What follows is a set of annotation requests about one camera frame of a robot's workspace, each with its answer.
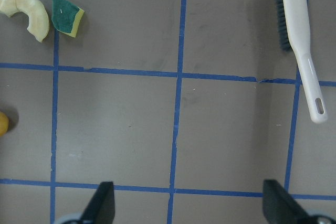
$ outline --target brush head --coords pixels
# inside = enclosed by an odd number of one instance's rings
[[[277,16],[278,16],[278,33],[280,36],[280,47],[284,51],[290,51],[292,49],[286,26],[286,18],[285,18],[285,9],[283,0],[275,0],[277,4]]]

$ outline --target green scouring pad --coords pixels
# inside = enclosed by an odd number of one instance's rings
[[[54,27],[75,38],[84,11],[67,0],[52,0],[52,11],[51,21]]]

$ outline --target lemon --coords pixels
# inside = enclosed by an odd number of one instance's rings
[[[4,135],[8,130],[9,119],[0,111],[0,136]]]

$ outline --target brush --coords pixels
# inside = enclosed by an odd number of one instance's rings
[[[281,48],[295,53],[311,120],[325,122],[328,114],[310,53],[307,0],[276,0],[276,3]]]

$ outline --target hole in brush handle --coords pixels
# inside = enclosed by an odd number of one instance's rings
[[[315,103],[316,103],[317,111],[319,112],[319,114],[323,115],[324,114],[324,108],[323,108],[321,99],[316,98]]]

